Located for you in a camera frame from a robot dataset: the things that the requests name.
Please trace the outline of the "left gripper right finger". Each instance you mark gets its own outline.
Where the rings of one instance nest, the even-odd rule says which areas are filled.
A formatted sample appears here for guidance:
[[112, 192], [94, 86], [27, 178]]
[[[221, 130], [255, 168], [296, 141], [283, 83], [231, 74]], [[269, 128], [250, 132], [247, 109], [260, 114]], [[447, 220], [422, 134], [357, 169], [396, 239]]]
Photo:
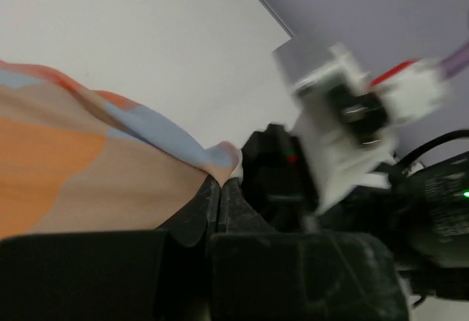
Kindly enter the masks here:
[[244, 199], [221, 190], [211, 237], [214, 320], [408, 320], [391, 252], [361, 233], [279, 233]]

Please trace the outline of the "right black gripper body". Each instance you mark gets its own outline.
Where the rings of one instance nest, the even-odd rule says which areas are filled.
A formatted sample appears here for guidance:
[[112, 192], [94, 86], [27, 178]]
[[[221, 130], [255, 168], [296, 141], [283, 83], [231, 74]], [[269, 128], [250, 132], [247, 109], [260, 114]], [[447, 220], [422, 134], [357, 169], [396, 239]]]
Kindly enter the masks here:
[[468, 137], [455, 130], [433, 139], [372, 174], [383, 185], [357, 184], [321, 213], [319, 196], [296, 136], [271, 124], [242, 149], [243, 194], [275, 229], [298, 231], [312, 215], [320, 228], [364, 232], [394, 254], [415, 292], [468, 290], [468, 154], [412, 171], [412, 161], [442, 144]]

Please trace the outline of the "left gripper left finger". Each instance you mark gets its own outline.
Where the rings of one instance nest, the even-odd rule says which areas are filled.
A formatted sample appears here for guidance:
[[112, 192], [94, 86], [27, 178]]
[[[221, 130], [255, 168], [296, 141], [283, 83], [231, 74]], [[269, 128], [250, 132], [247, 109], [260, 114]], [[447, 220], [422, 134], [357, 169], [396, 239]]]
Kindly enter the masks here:
[[194, 320], [210, 289], [207, 178], [157, 229], [33, 234], [1, 242], [3, 320]]

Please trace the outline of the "orange blue checked pillowcase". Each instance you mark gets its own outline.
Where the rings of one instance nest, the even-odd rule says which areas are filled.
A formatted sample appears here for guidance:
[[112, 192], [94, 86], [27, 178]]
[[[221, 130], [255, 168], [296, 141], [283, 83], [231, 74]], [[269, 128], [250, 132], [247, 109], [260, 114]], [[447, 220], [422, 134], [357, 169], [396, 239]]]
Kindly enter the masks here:
[[155, 229], [206, 179], [241, 178], [156, 111], [64, 73], [1, 63], [1, 236]]

